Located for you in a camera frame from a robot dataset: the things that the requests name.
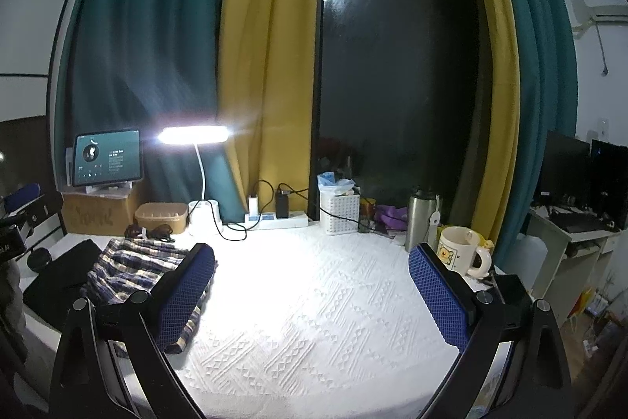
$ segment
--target thermos lid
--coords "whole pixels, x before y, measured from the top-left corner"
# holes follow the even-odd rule
[[[423,189],[416,188],[412,195],[417,199],[421,199],[423,201],[436,201],[438,199],[438,194],[436,194],[432,189]]]

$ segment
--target mug handle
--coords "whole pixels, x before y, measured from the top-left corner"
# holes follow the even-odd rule
[[[467,270],[467,274],[475,279],[483,279],[487,275],[489,275],[489,269],[491,268],[491,263],[493,260],[491,258],[491,253],[487,249],[483,247],[476,247],[475,251],[479,254],[482,263],[480,264],[479,268],[469,267],[469,270]]]

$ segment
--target cardboard box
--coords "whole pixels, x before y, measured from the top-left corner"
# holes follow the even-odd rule
[[[65,227],[68,233],[81,235],[124,236],[135,210],[144,203],[141,184],[90,194],[65,188],[62,193]]]

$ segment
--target yellow curtain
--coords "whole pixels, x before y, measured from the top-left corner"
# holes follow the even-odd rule
[[[513,182],[519,134],[519,51],[511,0],[484,0],[493,59],[489,150],[471,227],[497,240]]]
[[[309,184],[316,6],[222,1],[219,116],[233,133],[227,157],[243,201],[258,179],[297,190]],[[271,191],[260,184],[259,192],[261,207]],[[305,206],[290,199],[291,210]]]

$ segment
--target white perforated basket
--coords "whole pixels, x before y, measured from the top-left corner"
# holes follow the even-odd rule
[[[322,210],[320,214],[320,225],[328,235],[341,235],[344,233],[355,233],[357,231],[357,220],[360,218],[360,196],[332,196],[330,194],[320,195],[320,207],[333,215],[352,218],[355,222],[344,220],[327,215]]]

